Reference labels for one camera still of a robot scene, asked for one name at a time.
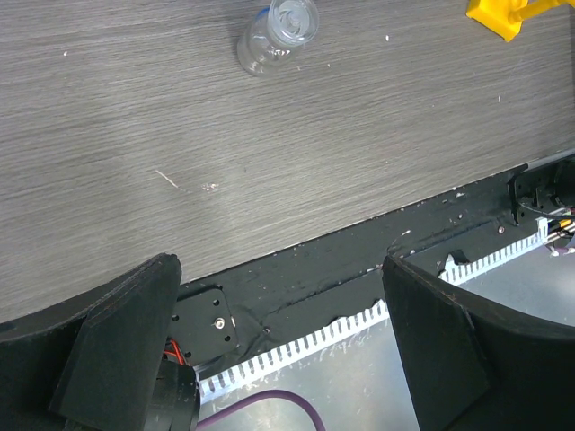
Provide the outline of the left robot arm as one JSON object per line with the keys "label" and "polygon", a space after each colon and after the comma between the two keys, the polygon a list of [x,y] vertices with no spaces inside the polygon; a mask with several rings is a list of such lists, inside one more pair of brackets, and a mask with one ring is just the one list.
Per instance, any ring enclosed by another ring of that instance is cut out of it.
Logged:
{"label": "left robot arm", "polygon": [[[181,279],[160,254],[1,326],[4,430],[200,430],[195,371],[164,356]],[[574,426],[574,329],[383,264],[387,310],[423,430]]]}

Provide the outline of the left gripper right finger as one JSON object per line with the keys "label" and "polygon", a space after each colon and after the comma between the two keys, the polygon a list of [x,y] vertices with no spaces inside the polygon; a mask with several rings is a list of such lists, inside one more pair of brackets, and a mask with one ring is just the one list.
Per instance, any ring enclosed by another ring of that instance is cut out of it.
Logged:
{"label": "left gripper right finger", "polygon": [[393,256],[385,301],[422,430],[572,430],[574,329]]}

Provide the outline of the yellow test tube rack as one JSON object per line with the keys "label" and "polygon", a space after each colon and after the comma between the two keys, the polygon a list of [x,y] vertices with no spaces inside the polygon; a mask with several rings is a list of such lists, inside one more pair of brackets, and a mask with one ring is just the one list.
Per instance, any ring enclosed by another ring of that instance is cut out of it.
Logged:
{"label": "yellow test tube rack", "polygon": [[564,4],[574,7],[573,0],[471,0],[466,16],[510,42],[523,22]]}

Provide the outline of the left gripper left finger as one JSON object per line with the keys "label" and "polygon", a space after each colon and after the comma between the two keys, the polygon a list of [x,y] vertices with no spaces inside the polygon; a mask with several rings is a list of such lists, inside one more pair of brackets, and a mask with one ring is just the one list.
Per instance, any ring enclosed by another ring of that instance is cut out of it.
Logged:
{"label": "left gripper left finger", "polygon": [[3,430],[141,430],[181,282],[161,253],[1,325]]}

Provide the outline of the small glass bottle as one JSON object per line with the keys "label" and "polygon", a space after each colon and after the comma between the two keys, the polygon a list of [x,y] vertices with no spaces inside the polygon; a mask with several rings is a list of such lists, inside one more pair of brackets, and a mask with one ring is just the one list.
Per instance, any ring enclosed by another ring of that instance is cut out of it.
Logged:
{"label": "small glass bottle", "polygon": [[318,28],[319,12],[314,1],[273,0],[238,40],[238,60],[251,75],[272,75],[297,56]]}

